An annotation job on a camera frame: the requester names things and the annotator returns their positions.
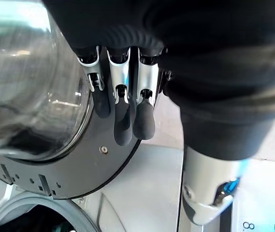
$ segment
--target blue light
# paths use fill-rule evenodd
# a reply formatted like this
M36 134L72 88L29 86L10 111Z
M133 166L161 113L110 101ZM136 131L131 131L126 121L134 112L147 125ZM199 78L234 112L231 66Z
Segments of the blue light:
M227 183L223 189L225 192L231 194L237 189L238 183L239 183L239 178L237 178L235 181L231 181Z

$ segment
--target robotic hand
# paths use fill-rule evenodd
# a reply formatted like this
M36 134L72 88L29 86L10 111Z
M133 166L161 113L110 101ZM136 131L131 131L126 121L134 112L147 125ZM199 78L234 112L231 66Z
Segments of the robotic hand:
M107 47L115 104L123 106L115 116L118 144L127 144L131 130L152 137L154 83L159 68L172 72L164 93L181 111L184 208L195 224L218 216L275 119L275 1L43 1L81 62ZM140 51L133 129L130 47ZM91 77L93 91L103 91L100 76Z

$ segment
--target black fabric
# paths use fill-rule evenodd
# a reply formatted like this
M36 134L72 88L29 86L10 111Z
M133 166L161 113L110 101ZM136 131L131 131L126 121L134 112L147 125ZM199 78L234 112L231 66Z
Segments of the black fabric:
M0 232L51 232L52 229L66 222L56 211L38 205L28 213L0 226Z

